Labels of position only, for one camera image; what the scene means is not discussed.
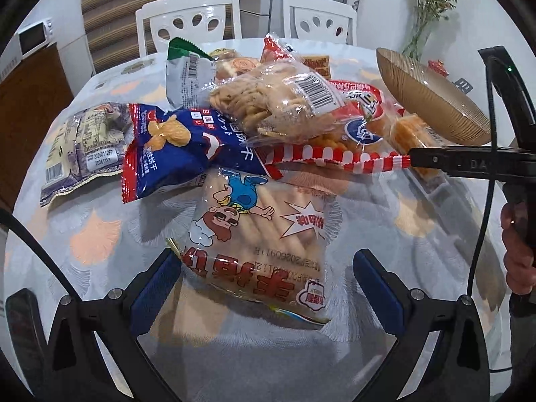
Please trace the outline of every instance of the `green bag top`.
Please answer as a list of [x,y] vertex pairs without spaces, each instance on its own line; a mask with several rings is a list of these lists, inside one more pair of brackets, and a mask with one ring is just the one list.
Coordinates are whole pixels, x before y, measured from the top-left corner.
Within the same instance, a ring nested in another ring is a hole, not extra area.
[[190,52],[198,54],[208,60],[214,60],[207,53],[196,47],[192,42],[183,38],[174,38],[168,46],[168,60],[178,59],[179,57],[188,57]]

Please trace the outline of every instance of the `blue snack bag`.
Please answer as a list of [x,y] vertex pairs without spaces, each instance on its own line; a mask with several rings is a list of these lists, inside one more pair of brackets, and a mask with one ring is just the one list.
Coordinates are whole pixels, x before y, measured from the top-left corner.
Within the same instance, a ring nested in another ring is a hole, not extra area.
[[243,145],[246,135],[216,110],[164,112],[146,104],[129,110],[134,140],[123,162],[123,202],[191,182],[212,166],[271,176],[255,149]]

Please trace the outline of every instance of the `blue gripper pad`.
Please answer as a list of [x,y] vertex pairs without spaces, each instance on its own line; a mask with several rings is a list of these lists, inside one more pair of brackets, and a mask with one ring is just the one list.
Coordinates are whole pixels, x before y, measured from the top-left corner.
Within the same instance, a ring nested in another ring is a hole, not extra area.
[[381,276],[388,272],[368,249],[355,253],[353,268],[355,279],[376,313],[383,330],[387,334],[401,337],[405,329],[404,309]]
[[167,249],[162,264],[149,279],[130,307],[130,332],[134,337],[146,334],[181,275],[181,261]]

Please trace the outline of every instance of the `finger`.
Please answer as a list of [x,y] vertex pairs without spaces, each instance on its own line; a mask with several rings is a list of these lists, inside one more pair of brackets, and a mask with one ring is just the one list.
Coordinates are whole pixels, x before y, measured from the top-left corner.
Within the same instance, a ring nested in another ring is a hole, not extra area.
[[514,228],[502,232],[502,240],[510,258],[522,266],[529,267],[534,263],[534,253],[519,237]]
[[527,295],[532,292],[532,286],[524,286],[523,284],[518,283],[510,276],[510,273],[506,274],[506,284],[512,289],[512,292],[518,295]]
[[503,230],[508,229],[512,226],[512,221],[514,220],[514,210],[510,204],[505,204],[505,206],[500,211],[500,226]]
[[536,284],[536,267],[525,267],[515,262],[511,258],[511,253],[505,255],[505,267],[511,278],[515,279],[523,286],[534,286]]

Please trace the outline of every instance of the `white starburst label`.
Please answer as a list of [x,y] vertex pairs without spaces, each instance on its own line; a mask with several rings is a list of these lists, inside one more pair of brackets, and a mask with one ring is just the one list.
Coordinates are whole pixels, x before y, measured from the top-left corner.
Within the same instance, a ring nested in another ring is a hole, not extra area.
[[318,236],[321,236],[323,239],[325,239],[323,235],[323,212],[317,212],[311,201],[309,201],[309,204],[307,204],[306,207],[300,207],[299,205],[290,204],[289,202],[287,202],[287,204],[290,205],[290,207],[294,208],[298,213],[281,216],[289,221],[292,221],[292,225],[289,226],[289,228],[285,231],[281,238],[313,228],[317,238]]

